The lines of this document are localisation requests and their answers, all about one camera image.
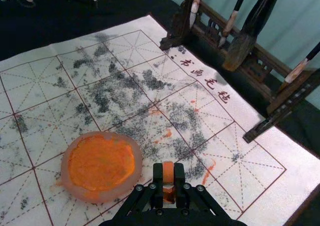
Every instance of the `hanging brush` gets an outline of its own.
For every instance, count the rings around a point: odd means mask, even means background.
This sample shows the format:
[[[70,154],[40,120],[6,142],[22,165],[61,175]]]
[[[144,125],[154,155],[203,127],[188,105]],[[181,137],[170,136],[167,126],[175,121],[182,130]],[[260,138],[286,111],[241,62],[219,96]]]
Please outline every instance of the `hanging brush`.
[[[313,48],[313,50],[304,58],[284,79],[284,82],[279,87],[278,92],[286,88],[291,82],[293,82],[301,72],[306,68],[309,61],[311,61],[316,54],[320,51],[320,42]]]
[[[233,39],[223,67],[235,71],[255,46],[257,36],[267,23],[277,0],[258,0],[246,18],[240,34]]]
[[[198,9],[199,9],[200,1],[201,0],[193,0],[192,7],[191,7],[191,12],[190,12],[190,22],[189,22],[190,29],[195,23],[196,16],[197,16],[197,13],[198,13]]]
[[[229,18],[228,22],[226,23],[226,26],[222,32],[222,36],[221,36],[218,48],[221,48],[226,43],[227,37],[229,36],[230,31],[232,30],[232,27],[235,24],[238,12],[239,12],[240,7],[243,2],[244,2],[244,0],[237,0],[235,7],[234,7],[234,10],[233,10],[232,14],[230,15],[230,18]]]

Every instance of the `metal bolt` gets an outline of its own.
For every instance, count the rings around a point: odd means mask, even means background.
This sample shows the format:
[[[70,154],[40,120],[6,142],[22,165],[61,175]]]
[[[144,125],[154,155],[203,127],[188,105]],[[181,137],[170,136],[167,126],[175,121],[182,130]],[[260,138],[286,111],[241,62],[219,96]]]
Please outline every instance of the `metal bolt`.
[[[137,186],[136,186],[136,190],[137,190],[137,191],[141,191],[142,189],[143,189],[143,187],[142,187],[141,185],[137,185]]]
[[[150,184],[149,186],[151,189],[155,189],[156,188],[156,185],[154,183]]]
[[[189,189],[189,188],[190,188],[190,185],[187,184],[187,183],[185,183],[185,184],[184,184],[184,189]]]
[[[161,216],[164,212],[163,212],[161,209],[157,209],[157,210],[155,211],[155,213],[156,213],[157,215]]]
[[[204,187],[202,185],[198,185],[197,186],[197,190],[202,192],[202,191],[204,191]]]
[[[188,209],[185,209],[185,208],[181,210],[181,213],[182,213],[182,215],[184,215],[184,216],[188,216],[188,215],[189,215]]]

